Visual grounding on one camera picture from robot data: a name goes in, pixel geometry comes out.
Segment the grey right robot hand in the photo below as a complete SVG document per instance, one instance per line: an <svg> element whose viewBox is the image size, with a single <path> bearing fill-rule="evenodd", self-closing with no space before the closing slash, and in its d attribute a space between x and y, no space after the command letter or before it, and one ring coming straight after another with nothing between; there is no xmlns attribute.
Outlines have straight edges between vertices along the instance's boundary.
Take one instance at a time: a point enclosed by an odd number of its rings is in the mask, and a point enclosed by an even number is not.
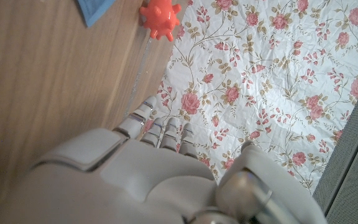
<svg viewBox="0 0 358 224"><path fill-rule="evenodd" d="M253 141L216 180L190 124L156 120L151 96L113 130L49 151L0 205L0 223L325 223L313 197Z"/></svg>

